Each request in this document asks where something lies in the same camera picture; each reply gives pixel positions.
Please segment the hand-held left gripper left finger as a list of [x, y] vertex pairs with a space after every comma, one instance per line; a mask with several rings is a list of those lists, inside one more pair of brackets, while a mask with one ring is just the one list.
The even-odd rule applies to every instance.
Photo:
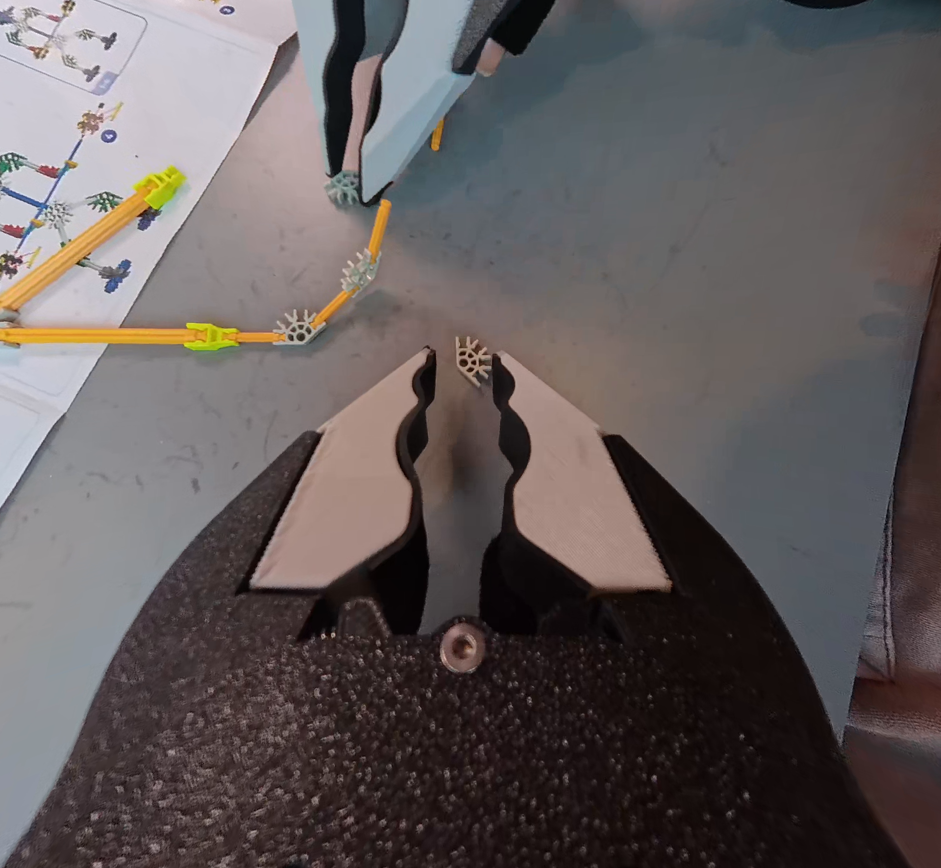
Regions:
[[252, 592], [424, 607], [429, 555], [416, 462], [437, 357], [425, 347], [330, 418], [250, 571]]

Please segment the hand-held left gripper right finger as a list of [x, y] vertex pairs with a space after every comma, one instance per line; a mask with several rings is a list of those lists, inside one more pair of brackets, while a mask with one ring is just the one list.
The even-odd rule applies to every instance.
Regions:
[[564, 600], [671, 592], [598, 424], [507, 352], [492, 361], [499, 447], [511, 467], [498, 563], [533, 612]]

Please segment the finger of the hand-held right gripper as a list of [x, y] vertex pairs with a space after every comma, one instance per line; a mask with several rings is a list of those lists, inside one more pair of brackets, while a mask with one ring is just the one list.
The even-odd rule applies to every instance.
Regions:
[[360, 173], [362, 145], [381, 105], [381, 67], [406, 18], [406, 0], [292, 1], [325, 174]]
[[360, 147], [360, 196], [397, 180], [475, 75], [488, 34], [512, 0], [407, 0], [380, 68], [380, 103]]

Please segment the grey desk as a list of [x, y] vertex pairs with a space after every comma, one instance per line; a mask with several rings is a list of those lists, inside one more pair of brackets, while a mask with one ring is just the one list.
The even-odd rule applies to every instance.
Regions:
[[2, 513], [2, 860], [124, 633], [303, 431], [424, 346], [423, 631], [475, 612], [508, 475], [457, 336], [625, 437], [848, 716], [939, 246], [939, 0], [558, 0], [390, 192], [309, 349], [109, 348]]

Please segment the printed instruction sheet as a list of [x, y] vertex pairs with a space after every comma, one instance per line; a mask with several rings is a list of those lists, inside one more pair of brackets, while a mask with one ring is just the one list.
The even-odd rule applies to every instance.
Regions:
[[151, 173], [182, 188], [72, 266], [2, 331], [120, 326], [247, 122], [291, 0], [1, 0], [2, 293]]

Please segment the person in beige sweatshirt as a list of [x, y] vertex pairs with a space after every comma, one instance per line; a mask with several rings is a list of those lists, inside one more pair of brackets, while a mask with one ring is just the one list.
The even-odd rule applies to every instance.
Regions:
[[843, 747], [911, 866], [940, 865], [940, 269], [920, 341]]

